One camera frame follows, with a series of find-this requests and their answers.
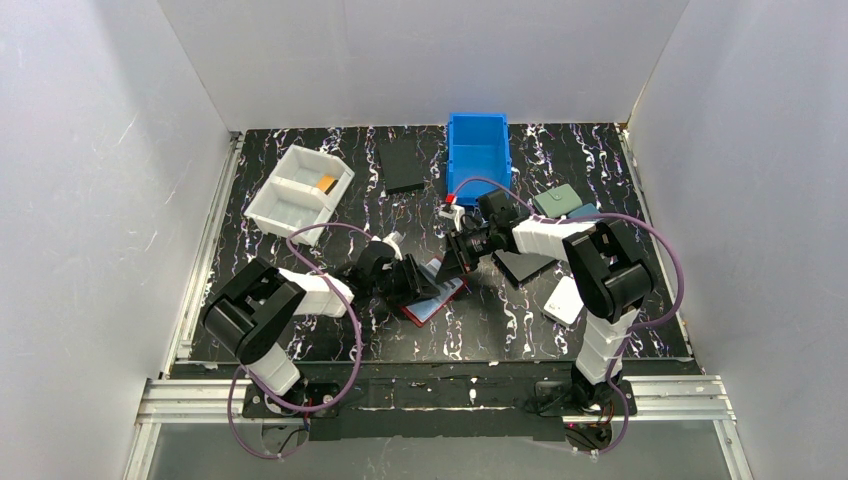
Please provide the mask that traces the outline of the red card holder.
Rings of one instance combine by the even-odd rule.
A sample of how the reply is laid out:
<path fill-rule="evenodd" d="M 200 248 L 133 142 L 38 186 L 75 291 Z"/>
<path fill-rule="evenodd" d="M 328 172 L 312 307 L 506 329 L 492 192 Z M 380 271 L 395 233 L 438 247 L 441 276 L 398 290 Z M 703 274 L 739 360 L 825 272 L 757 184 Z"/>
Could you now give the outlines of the red card holder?
<path fill-rule="evenodd" d="M 464 278 L 453 278 L 437 285 L 438 294 L 435 297 L 409 304 L 402 307 L 400 311 L 408 320 L 421 328 L 441 311 L 466 285 L 467 281 Z"/>

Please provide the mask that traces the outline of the orange credit card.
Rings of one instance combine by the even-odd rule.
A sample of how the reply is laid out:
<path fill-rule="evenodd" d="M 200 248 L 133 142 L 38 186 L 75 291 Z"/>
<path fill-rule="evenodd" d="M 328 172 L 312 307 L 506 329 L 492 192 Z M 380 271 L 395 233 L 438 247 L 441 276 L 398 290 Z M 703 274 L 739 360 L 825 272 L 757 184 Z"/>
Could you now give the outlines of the orange credit card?
<path fill-rule="evenodd" d="M 338 183 L 338 179 L 330 175 L 324 175 L 315 185 L 325 195 L 329 195 Z"/>

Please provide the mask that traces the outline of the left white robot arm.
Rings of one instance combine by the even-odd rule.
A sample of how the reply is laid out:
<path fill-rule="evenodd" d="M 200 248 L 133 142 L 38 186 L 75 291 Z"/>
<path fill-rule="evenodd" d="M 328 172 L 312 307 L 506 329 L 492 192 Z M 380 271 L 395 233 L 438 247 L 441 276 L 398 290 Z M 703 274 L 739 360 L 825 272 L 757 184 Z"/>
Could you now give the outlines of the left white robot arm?
<path fill-rule="evenodd" d="M 278 343 L 293 317 L 340 318 L 355 301 L 374 296 L 405 307 L 438 294 L 411 255 L 400 256 L 388 240 L 372 240 L 356 261 L 329 275 L 295 273 L 254 259 L 207 302 L 200 322 L 253 378 L 284 396 L 301 380 Z"/>

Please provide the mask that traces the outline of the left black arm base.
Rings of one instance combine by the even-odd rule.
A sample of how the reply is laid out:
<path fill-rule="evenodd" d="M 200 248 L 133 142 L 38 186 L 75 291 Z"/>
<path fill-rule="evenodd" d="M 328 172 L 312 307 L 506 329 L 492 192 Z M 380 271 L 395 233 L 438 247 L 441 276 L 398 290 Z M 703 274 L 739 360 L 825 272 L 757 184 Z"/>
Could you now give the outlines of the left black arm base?
<path fill-rule="evenodd" d="M 300 407 L 323 407 L 327 402 L 333 400 L 340 391 L 340 386 L 335 383 L 300 382 L 283 395 L 282 399 Z M 340 405 L 341 403 L 327 408 L 323 407 L 316 412 L 292 410 L 273 400 L 255 383 L 251 383 L 245 389 L 244 400 L 241 404 L 241 415 L 248 419 L 264 420 L 336 418 L 340 412 Z"/>

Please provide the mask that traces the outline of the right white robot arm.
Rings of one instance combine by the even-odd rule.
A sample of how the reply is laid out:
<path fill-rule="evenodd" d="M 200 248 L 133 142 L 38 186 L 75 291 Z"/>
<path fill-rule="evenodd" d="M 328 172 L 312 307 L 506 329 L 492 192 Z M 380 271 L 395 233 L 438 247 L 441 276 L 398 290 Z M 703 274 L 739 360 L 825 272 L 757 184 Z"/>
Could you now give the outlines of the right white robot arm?
<path fill-rule="evenodd" d="M 482 257 L 497 251 L 566 262 L 587 310 L 572 389 L 585 398 L 611 390 L 618 383 L 629 330 L 657 283 L 625 220 L 543 219 L 519 211 L 502 191 L 487 193 L 477 203 L 479 218 L 457 212 L 454 199 L 446 206 L 455 227 L 446 238 L 437 282 L 471 273 Z"/>

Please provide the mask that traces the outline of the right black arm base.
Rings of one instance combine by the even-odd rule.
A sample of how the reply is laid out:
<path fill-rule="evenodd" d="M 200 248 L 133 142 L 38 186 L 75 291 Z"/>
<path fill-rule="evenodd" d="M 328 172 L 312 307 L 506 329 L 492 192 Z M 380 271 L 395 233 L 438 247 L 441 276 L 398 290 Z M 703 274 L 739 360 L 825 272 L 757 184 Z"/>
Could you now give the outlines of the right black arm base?
<path fill-rule="evenodd" d="M 638 413 L 628 381 L 618 382 L 616 387 L 605 381 L 596 385 L 583 380 L 539 381 L 523 410 L 543 418 L 563 419 L 571 448 L 595 455 L 608 450 L 619 437 L 614 432 L 614 421 L 630 420 Z"/>

